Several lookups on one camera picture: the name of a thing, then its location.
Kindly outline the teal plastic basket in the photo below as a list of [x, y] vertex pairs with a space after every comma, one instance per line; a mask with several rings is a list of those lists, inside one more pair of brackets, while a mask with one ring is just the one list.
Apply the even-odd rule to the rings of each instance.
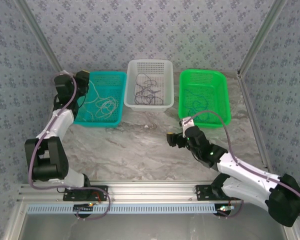
[[127, 74], [120, 71], [89, 73], [89, 90], [78, 99], [74, 124], [84, 127], [115, 128], [122, 119]]

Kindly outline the green plastic basket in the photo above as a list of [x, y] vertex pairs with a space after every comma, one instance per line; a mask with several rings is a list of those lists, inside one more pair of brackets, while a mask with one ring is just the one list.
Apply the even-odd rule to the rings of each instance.
[[179, 103], [178, 116], [180, 119], [192, 117], [194, 124], [200, 128], [221, 128], [222, 123], [218, 114], [227, 125], [231, 122], [231, 108], [229, 102], [226, 77], [214, 70], [187, 69], [179, 75]]

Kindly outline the white plastic basket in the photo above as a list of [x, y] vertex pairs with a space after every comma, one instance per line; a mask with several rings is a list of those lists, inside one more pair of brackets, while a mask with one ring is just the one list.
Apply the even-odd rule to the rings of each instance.
[[172, 62], [161, 59], [131, 60], [127, 66], [124, 104], [136, 112], [165, 112], [172, 107]]

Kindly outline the small black adapter board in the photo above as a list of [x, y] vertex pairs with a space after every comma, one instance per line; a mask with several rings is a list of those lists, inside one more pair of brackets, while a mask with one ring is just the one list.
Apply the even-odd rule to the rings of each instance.
[[232, 205], [221, 205], [217, 207], [216, 213], [222, 217], [228, 217], [232, 210], [234, 210], [235, 207]]
[[92, 212], [93, 208], [94, 208], [93, 203], [74, 204], [72, 207], [72, 211], [74, 213]]

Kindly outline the grey metal panel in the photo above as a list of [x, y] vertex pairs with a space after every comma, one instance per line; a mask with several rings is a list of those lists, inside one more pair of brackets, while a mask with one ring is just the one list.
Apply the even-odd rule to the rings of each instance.
[[212, 214], [110, 214], [79, 221], [66, 214], [29, 214], [19, 240], [287, 240], [259, 213], [233, 219]]

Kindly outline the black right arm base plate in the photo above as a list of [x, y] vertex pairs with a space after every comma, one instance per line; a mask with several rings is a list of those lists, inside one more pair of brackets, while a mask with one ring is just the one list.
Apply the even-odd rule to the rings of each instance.
[[196, 185], [194, 192], [198, 201], [230, 201], [240, 200], [236, 197], [229, 197], [220, 187], [213, 188], [211, 185]]

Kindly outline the aluminium mounting rail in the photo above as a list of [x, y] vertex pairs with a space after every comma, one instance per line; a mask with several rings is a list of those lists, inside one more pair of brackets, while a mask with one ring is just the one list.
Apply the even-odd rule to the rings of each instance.
[[[101, 180], [92, 181], [94, 186], [108, 186], [114, 203], [192, 203], [197, 201], [196, 186], [210, 185], [205, 180]], [[15, 197], [17, 202], [61, 203], [63, 194], [55, 189], [36, 190], [28, 184], [20, 185]]]

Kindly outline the aluminium frame post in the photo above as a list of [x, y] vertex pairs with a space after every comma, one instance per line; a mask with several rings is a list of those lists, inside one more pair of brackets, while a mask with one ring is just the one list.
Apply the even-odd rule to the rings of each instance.
[[268, 13], [266, 14], [262, 25], [260, 26], [259, 30], [254, 37], [252, 44], [244, 57], [240, 68], [238, 69], [237, 73], [240, 78], [244, 77], [249, 67], [253, 63], [254, 59], [257, 56], [260, 48], [262, 47], [263, 43], [265, 42], [268, 34], [270, 33], [272, 27], [276, 23], [280, 13], [282, 12], [284, 6], [287, 4], [288, 0], [274, 0]]
[[40, 28], [36, 20], [36, 17], [32, 13], [26, 0], [13, 0], [13, 1], [17, 6], [18, 10], [20, 11], [22, 17], [24, 18], [25, 22], [29, 26], [30, 30], [32, 31], [33, 35], [35, 36], [38, 44], [40, 45], [43, 53], [47, 57], [52, 68], [56, 72], [61, 72], [63, 70], [63, 67], [60, 65], [55, 53], [53, 52], [47, 38], [45, 37], [42, 29]]

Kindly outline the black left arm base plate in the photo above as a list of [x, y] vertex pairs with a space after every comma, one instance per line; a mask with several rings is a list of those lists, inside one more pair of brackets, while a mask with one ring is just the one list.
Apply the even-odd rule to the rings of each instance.
[[106, 202], [108, 197], [105, 193], [95, 188], [102, 189], [108, 193], [109, 187], [107, 185], [92, 185], [93, 189], [79, 190], [79, 189], [65, 189], [63, 193], [63, 201], [65, 202]]

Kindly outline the aluminium corner frame rail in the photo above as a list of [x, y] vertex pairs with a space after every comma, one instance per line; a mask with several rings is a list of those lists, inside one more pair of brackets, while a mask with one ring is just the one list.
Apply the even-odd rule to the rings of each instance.
[[18, 240], [27, 214], [27, 205], [17, 202], [9, 216], [2, 240]]
[[297, 219], [292, 227], [283, 226], [286, 240], [300, 240], [300, 221]]

